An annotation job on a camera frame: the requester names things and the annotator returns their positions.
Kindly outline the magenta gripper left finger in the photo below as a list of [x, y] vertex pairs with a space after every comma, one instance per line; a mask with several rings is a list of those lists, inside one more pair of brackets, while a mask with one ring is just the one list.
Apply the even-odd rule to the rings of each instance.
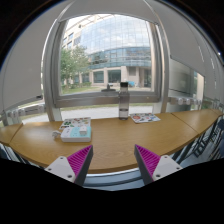
[[92, 157], [93, 146], [89, 145], [68, 157], [59, 156], [46, 168], [46, 171], [82, 186]]

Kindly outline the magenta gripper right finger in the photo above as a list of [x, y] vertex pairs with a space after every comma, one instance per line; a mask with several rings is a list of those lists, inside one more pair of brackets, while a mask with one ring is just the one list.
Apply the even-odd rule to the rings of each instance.
[[170, 156], [159, 156], [139, 145], [135, 145], [134, 155], [145, 185], [182, 169]]

